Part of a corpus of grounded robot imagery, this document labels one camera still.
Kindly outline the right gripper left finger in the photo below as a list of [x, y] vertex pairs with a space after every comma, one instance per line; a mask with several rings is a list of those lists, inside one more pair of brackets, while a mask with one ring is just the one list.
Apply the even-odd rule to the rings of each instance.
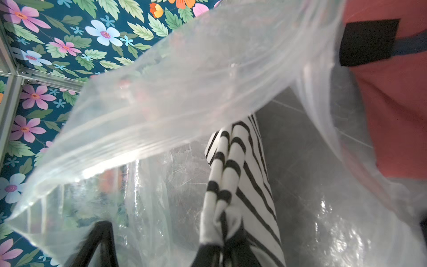
[[191, 267], [219, 267], [222, 250], [218, 245], [200, 245]]

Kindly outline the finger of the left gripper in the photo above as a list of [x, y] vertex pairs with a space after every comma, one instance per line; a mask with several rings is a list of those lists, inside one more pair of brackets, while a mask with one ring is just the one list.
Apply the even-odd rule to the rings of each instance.
[[69, 267], [118, 267], [113, 226], [99, 221], [85, 237], [77, 252], [68, 258]]

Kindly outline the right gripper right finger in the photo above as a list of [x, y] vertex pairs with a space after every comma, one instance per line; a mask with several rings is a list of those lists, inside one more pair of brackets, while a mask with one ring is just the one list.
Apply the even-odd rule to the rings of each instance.
[[260, 267], [246, 239], [245, 230], [237, 231], [225, 242], [223, 250], [223, 267]]

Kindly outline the striped shirt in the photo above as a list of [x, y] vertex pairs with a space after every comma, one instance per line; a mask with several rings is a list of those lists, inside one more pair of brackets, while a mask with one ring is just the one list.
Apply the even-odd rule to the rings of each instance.
[[285, 266], [264, 149], [255, 115], [214, 132], [205, 149], [211, 171], [200, 221], [200, 245], [221, 247], [237, 231], [261, 267]]

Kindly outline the clear plastic vacuum bag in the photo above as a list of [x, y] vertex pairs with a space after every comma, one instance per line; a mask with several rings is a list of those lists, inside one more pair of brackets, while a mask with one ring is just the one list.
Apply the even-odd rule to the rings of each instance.
[[118, 267], [190, 267], [214, 132], [255, 115], [284, 267], [424, 267], [427, 177], [377, 167], [339, 61], [348, 1], [151, 1], [145, 23], [66, 16], [10, 54], [25, 83], [3, 132], [1, 265], [68, 267], [95, 223]]

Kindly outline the red tank top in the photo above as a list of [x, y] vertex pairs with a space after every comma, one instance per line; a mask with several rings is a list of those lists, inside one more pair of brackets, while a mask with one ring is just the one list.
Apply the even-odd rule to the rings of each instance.
[[427, 176], [427, 3], [348, 1], [339, 61], [358, 83], [377, 167]]

